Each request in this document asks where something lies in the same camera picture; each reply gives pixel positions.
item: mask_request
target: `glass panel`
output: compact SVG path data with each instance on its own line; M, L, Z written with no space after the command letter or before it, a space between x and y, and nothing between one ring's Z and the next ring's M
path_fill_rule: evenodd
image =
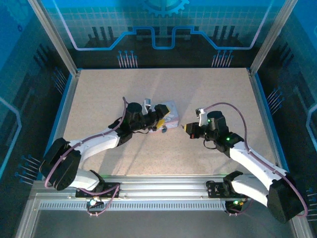
M284 3L42 2L79 68L249 67Z
M26 0L0 16L0 236L13 237L69 73Z
M317 231L317 5L299 0L259 70L290 172L309 195Z

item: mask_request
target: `enclosure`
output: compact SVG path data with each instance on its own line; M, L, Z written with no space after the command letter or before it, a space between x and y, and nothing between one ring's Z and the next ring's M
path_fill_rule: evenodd
M3 237L315 237L315 14L304 0L0 1ZM123 96L173 101L178 127L134 134L81 163L121 184L109 211L90 219L75 189L44 188L39 165L56 139L122 116ZM235 105L249 145L290 172L308 216L280 224L255 202L229 217L224 200L208 198L208 180L235 170L254 179L182 129L218 102ZM232 108L216 109L244 136Z

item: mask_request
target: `floor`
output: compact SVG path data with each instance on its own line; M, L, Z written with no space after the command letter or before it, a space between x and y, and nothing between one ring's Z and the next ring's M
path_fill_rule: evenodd
M103 69L82 70L64 138L85 138L104 130L123 112L128 102L152 104L174 100L179 124L197 121L195 109L217 102L238 107L248 126L249 145L275 162L245 68ZM229 129L244 136L239 115L218 106ZM218 151L191 140L181 126L167 133L135 134L126 144L87 159L82 168L101 175L202 175L248 171Z

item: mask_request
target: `cable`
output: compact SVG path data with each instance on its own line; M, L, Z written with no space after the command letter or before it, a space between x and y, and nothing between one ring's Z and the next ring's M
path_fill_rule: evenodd
M248 213L244 213L245 210L244 210L243 212L240 212L239 210L236 210L236 209L230 209L230 210L236 212L236 213L234 213L235 216L239 216L239 215L243 214L243 215L245 215L245 216L247 216L247 217L249 217L249 218L255 220L257 223L260 223L260 224L262 225L262 227L263 227L267 232L269 232L273 237L277 237L277 236L276 236L272 231L270 231L270 230L266 227L266 225L263 224L261 221L259 221L259 220L256 219L255 217L249 215Z
M119 191L119 186L117 185L116 187L113 187L113 188L115 188L115 191L114 191L114 193L113 193L113 196L112 196L112 198L110 199L110 201L108 202L108 204L106 205L106 207L102 210L102 211L100 211L100 212L95 212L95 214L93 214L93 213L91 213L89 210L92 208L92 206L90 206L90 207L88 207L87 208L87 213L90 215L90 216L99 216L99 215L101 215L102 213L104 213L107 209L108 209L108 207L111 205L111 203L112 203L112 201L113 201L113 199L114 199L114 197L115 197L115 195L117 194L117 192Z
M102 192L91 192L91 191L86 190L84 188L79 188L79 189L82 190L83 192L87 193L87 194L90 194L90 195L102 195L102 194L105 194L107 192L111 192L112 190L116 189L117 187L119 187L119 185L116 185L116 186L114 186L112 188L109 188L109 189L107 189L105 191L102 191Z
M123 99L123 101L124 101L124 110L123 110L122 118L124 118L125 113L126 113L127 101L125 100L125 97L123 97L122 99ZM51 171L49 172L48 176L47 176L46 179L45 179L44 186L45 186L46 188L49 188L48 183L49 183L49 181L50 181L50 179L51 179L51 177L52 177L52 174L55 172L56 168L57 168L58 165L61 163L61 161L62 161L73 149L75 149L76 147L78 147L78 146L81 145L82 143L85 143L85 142L87 142L87 141L89 141L89 140L91 140L91 139L94 139L94 138L97 138L97 137L100 137L100 136L105 136L105 135L107 135L107 134L109 134L109 133L111 133L111 132L117 130L117 129L121 126L122 123L123 123L123 120L121 120L121 121L119 122L119 124L118 124L116 127L114 127L113 129L111 129L111 130L109 130L109 131L107 131L107 132L105 132L105 133L102 133L102 134L97 134L97 135L90 136L90 137L88 137L88 138L82 140L81 142L78 142L77 144L73 145L72 147L70 147L64 154L61 155L61 157L60 157L60 158L57 160L57 162L54 164L53 168L51 169Z
M247 208L245 208L242 212L239 212L239 214L238 215L241 215L241 214L244 214L250 207L251 207L251 205L252 205L252 203L253 203L253 199L251 199L251 201L250 201L250 203L249 203L249 205L247 206Z
M141 131L134 131L132 132L133 134L136 134L136 133L141 133L141 134L148 134L150 132L150 129L148 129L147 132L141 132Z
M210 108L214 107L214 106L217 106L217 105L228 105L228 106L231 106L234 110L237 111L237 113L240 115L241 119L242 119L242 122L243 122L243 126L244 126L244 144L247 148L247 151L250 155L253 156L253 158L256 159L256 161L258 161L260 164L264 165L265 167L267 167L269 170L271 170L272 172L276 173L278 176L280 176L282 179L284 179L288 185L293 189L293 191L295 192L295 194L298 196L299 200L301 201L302 203L302 206L304 208L304 214L303 215L297 215L298 217L305 217L308 215L308 208L307 208L307 205L303 199L303 197L301 196L301 194L299 193L299 191L296 189L296 187L291 183L290 180L287 179L287 177L285 177L283 174L281 174L279 171L276 171L274 168L272 168L270 165L268 165L267 163L265 163L264 161L262 161L258 156L256 156L251 150L250 150L250 147L248 145L248 142L247 142L247 135L248 135L248 132L247 132L247 124L246 124L246 121L244 120L244 117L242 115L242 113L239 111L239 109L237 109L234 105L230 104L230 103L226 103L226 102L220 102L220 103L215 103L215 104L212 104L211 106L205 108L204 110L207 111L209 110Z
M209 150L215 150L215 149L216 149L216 147L214 147L214 148L207 147L206 144L205 144L205 142L206 142L206 139L204 140L204 146L205 146L207 149L209 149Z

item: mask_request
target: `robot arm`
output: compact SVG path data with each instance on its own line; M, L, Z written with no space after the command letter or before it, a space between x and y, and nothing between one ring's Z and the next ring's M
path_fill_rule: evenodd
M169 114L169 109L166 105L158 104L152 111L150 106L149 99L144 101L143 106L129 103L124 117L117 119L105 130L81 140L57 139L44 156L40 172L45 177L49 177L49 173L52 173L53 168L57 166L49 178L49 183L56 190L76 187L92 192L104 191L104 180L94 171L78 169L79 164L103 150L126 143L137 130L160 128L164 124L164 117ZM56 165L65 153L67 155L62 162Z
M224 116L220 111L208 114L197 109L196 115L200 122L184 126L191 139L203 138L213 141L215 147L227 157L233 159L249 170L258 180L254 180L235 171L223 179L224 194L243 194L266 206L271 214L280 222L285 223L303 211L303 205L290 187L281 177L286 177L294 186L295 182L288 172L266 160L263 156L247 147L244 139L230 132Z

